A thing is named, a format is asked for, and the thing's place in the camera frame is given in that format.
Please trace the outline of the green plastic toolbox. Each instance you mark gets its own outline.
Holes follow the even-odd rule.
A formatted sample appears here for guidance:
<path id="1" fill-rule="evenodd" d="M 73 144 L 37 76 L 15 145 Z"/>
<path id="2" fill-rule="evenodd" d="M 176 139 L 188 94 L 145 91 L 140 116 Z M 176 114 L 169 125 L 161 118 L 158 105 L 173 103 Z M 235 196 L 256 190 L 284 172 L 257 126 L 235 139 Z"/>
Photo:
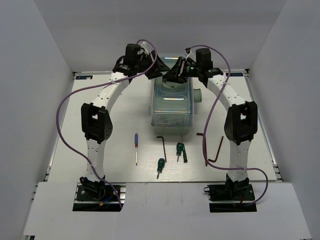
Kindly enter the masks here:
<path id="1" fill-rule="evenodd" d="M 151 80 L 150 124 L 158 135 L 185 136 L 194 125 L 194 97 L 192 78 L 185 83 L 175 83 L 162 76 Z"/>

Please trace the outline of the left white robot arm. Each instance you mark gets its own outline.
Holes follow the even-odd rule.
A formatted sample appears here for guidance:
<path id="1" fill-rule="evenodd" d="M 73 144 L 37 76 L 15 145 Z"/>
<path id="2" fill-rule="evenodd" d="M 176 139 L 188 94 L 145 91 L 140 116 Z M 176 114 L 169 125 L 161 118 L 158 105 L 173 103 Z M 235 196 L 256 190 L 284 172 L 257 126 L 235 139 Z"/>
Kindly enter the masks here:
<path id="1" fill-rule="evenodd" d="M 81 106 L 81 128 L 87 143 L 89 162 L 86 175 L 80 178 L 80 182 L 94 199 L 99 200 L 106 193 L 103 182 L 104 152 L 106 141 L 113 131 L 110 112 L 114 103 L 136 75 L 144 74 L 148 79 L 153 79 L 167 71 L 169 68 L 158 59 L 155 50 L 148 52 L 142 44 L 129 43 L 125 55 L 117 60 L 112 70 L 109 85 L 91 103 Z M 117 82 L 127 77 L 131 79 Z"/>

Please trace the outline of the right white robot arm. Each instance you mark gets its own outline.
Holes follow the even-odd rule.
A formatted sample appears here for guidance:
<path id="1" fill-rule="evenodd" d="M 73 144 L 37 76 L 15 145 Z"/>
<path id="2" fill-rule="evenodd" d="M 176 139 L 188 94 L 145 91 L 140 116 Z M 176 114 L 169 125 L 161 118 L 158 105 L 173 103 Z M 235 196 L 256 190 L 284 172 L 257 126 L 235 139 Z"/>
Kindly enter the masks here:
<path id="1" fill-rule="evenodd" d="M 224 73 L 215 68 L 211 50 L 207 47 L 195 51 L 192 59 L 190 48 L 185 56 L 179 57 L 176 64 L 164 78 L 169 82 L 182 83 L 187 78 L 197 78 L 216 96 L 226 110 L 224 134 L 229 140 L 230 161 L 226 174 L 226 195 L 236 200 L 243 195 L 249 185 L 247 173 L 249 147 L 258 131 L 258 106 L 254 101 L 243 99 L 228 83 L 231 72 Z"/>

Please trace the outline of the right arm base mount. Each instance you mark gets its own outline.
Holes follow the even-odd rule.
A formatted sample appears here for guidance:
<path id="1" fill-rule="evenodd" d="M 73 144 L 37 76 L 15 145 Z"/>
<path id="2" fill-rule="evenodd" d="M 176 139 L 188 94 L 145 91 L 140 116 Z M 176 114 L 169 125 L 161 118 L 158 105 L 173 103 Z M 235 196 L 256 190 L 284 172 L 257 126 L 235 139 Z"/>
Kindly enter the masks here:
<path id="1" fill-rule="evenodd" d="M 210 184 L 203 188 L 209 196 L 210 213 L 253 213 L 257 212 L 255 194 L 251 184 L 246 189 L 229 193 L 224 184 Z"/>

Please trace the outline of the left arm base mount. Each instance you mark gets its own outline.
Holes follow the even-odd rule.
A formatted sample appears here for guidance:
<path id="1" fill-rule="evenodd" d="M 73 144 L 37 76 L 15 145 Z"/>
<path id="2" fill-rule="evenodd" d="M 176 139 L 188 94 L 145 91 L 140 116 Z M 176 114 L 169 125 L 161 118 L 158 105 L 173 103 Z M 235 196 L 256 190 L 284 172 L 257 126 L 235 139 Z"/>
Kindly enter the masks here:
<path id="1" fill-rule="evenodd" d="M 99 193 L 77 185 L 74 197 L 73 212 L 120 212 L 116 192 L 111 186 L 105 185 Z"/>

